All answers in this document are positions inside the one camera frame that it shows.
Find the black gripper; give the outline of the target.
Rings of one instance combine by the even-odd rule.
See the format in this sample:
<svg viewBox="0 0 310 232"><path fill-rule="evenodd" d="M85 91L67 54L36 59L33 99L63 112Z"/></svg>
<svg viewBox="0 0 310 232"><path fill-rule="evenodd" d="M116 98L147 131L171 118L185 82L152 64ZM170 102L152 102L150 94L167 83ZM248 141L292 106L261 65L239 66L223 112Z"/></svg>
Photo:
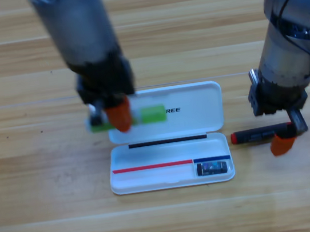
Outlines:
<svg viewBox="0 0 310 232"><path fill-rule="evenodd" d="M268 115L284 110L292 122L281 124L275 130L270 144L274 156L286 154L292 148L296 134L308 130L300 112L308 98L307 92L300 86L281 87L269 82L259 74L258 69L250 70L248 75L252 83L248 95L253 114Z"/></svg>
<svg viewBox="0 0 310 232"><path fill-rule="evenodd" d="M123 54L109 54L96 63L72 65L71 70L78 75L76 91L83 103L105 107L110 124L120 132L129 131L132 116L127 95L135 93L135 86L130 63Z"/></svg>

